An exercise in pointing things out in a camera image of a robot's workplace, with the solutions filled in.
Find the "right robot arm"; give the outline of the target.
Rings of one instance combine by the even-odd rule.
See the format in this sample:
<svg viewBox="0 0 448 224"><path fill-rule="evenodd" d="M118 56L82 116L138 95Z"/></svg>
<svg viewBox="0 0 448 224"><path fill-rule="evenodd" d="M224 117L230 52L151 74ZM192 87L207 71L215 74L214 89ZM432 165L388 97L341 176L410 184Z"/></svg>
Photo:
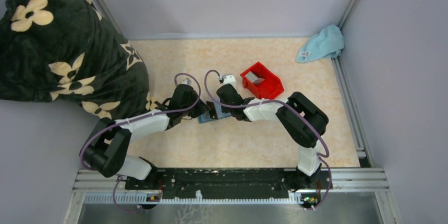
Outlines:
<svg viewBox="0 0 448 224"><path fill-rule="evenodd" d="M304 188L317 183L322 159L329 157L322 138L329 118L321 109L300 92L294 92L286 100L244 99L234 86L225 84L216 94L221 105L239 121L280 122L298 144L298 183Z"/></svg>

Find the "black VIP credit card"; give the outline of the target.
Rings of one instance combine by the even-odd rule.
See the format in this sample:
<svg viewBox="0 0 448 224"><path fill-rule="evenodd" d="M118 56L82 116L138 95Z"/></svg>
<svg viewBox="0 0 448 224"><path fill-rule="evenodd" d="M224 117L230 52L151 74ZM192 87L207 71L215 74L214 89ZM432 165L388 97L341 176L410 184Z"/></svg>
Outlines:
<svg viewBox="0 0 448 224"><path fill-rule="evenodd" d="M212 120L218 120L218 114L217 114L217 109L216 109L216 103L213 101L206 101L206 104L208 106L208 113L209 113L209 117Z"/></svg>

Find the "teal card holder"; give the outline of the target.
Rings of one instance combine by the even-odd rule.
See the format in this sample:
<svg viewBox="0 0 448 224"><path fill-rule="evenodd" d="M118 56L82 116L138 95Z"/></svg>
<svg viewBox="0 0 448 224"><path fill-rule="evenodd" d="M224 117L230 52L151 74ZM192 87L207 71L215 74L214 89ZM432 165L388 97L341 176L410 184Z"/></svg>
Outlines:
<svg viewBox="0 0 448 224"><path fill-rule="evenodd" d="M231 117L231 113L225 107L220 106L216 102L206 101L206 105L209 110L198 117L200 124Z"/></svg>

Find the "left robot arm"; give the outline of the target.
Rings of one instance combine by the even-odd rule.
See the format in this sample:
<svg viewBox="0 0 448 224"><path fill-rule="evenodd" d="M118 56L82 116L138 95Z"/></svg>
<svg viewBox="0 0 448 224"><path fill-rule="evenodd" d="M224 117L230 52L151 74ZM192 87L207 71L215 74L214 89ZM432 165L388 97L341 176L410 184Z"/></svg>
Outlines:
<svg viewBox="0 0 448 224"><path fill-rule="evenodd" d="M142 157L129 155L130 144L171 129L185 117L197 118L208 110L193 87L182 83L172 97L157 102L145 114L118 120L102 118L80 151L81 162L106 178L131 177L144 188L152 189L158 183L157 168Z"/></svg>

